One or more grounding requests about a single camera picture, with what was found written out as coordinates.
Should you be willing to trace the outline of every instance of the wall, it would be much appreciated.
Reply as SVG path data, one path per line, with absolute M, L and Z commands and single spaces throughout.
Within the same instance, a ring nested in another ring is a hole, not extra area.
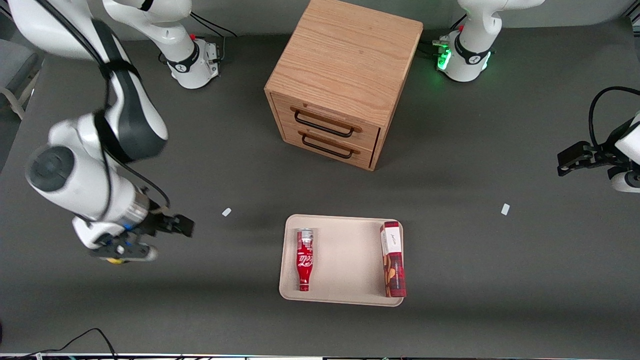
M 408 17 L 425 29 L 450 26 L 464 11 L 455 0 L 347 0 L 350 3 Z M 620 16 L 632 0 L 547 0 L 537 8 L 503 12 L 507 28 L 579 26 Z M 102 0 L 89 0 L 94 14 L 105 19 L 123 40 L 142 39 L 137 31 L 109 21 Z M 308 0 L 193 0 L 193 11 L 239 34 L 291 33 Z M 184 19 L 189 32 L 211 33 L 193 19 Z

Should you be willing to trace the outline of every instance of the green led light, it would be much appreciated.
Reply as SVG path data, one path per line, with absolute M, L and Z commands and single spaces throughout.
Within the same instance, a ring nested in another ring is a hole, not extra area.
M 438 69 L 444 71 L 449 64 L 449 58 L 451 58 L 451 50 L 447 48 L 447 50 L 438 58 Z
M 482 65 L 482 69 L 486 69 L 486 64 L 489 63 L 489 58 L 491 57 L 491 51 L 486 55 L 486 60 L 484 61 L 484 65 Z

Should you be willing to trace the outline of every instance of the gray chair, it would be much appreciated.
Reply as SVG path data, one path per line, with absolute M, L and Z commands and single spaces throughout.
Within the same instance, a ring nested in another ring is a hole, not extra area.
M 0 170 L 24 116 L 38 68 L 36 53 L 0 39 Z
M 0 117 L 10 108 L 22 120 L 24 105 L 35 85 L 38 55 L 13 42 L 0 39 Z

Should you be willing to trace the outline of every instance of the wooden drawer cabinet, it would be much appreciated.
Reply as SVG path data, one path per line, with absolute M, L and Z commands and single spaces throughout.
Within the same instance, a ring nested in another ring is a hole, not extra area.
M 379 127 L 338 115 L 331 111 L 309 107 L 308 104 L 282 96 L 273 96 L 273 104 L 280 122 L 296 126 L 306 132 L 317 133 L 336 142 L 373 149 Z
M 361 168 L 369 168 L 372 151 L 359 146 L 329 139 L 311 131 L 302 130 L 300 127 L 282 124 L 284 141 L 313 151 L 320 155 L 355 165 Z
M 311 0 L 265 92 L 285 142 L 374 170 L 422 23 Z

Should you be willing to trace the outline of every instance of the red box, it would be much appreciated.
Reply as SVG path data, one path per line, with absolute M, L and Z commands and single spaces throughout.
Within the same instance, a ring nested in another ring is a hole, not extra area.
M 382 265 L 385 269 L 387 297 L 405 297 L 404 266 L 402 262 L 402 239 L 397 221 L 385 222 L 380 227 L 382 242 Z

